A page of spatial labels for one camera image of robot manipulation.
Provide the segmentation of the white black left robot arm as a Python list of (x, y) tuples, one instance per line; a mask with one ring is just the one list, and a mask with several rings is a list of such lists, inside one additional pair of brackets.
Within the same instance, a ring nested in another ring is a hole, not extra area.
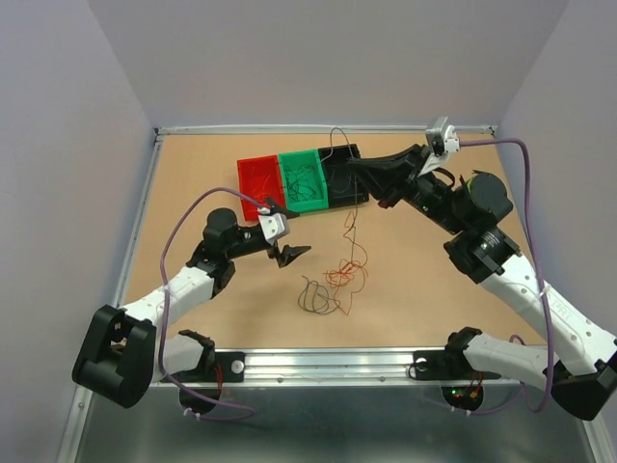
[(212, 339), (192, 330), (168, 338), (167, 329), (227, 287), (236, 259), (263, 252), (284, 268), (309, 251), (278, 244), (289, 235), (296, 212), (271, 198), (256, 211), (255, 224), (241, 226), (233, 210), (212, 210), (201, 242), (175, 276), (163, 274), (159, 288), (134, 302), (95, 311), (72, 369), (73, 382), (130, 408), (150, 385), (174, 381), (178, 373), (195, 380), (210, 374), (220, 378)]

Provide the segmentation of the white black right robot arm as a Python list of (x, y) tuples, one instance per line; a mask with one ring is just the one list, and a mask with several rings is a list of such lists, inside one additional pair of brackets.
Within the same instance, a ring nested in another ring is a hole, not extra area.
[(457, 270), (522, 317), (546, 348), (498, 340), (466, 327), (451, 334), (428, 369), (450, 379), (489, 372), (543, 391), (570, 415), (592, 421), (616, 391), (616, 337), (546, 282), (535, 256), (498, 226), (513, 209), (503, 182), (477, 171), (459, 185), (436, 174), (466, 146), (413, 145), (397, 154), (348, 161), (350, 173), (382, 208), (405, 201), (452, 235), (444, 243)]

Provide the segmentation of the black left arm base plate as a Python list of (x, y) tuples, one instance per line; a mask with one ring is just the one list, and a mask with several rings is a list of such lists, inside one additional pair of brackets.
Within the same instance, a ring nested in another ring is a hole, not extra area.
[(182, 383), (242, 383), (246, 355), (242, 351), (203, 352), (194, 366), (172, 366), (172, 377)]

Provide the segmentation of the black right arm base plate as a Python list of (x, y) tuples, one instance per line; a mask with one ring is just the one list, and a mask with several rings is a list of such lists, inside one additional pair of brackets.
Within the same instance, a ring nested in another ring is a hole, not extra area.
[(462, 353), (445, 349), (418, 350), (407, 367), (407, 376), (417, 381), (499, 379), (493, 372), (473, 369)]

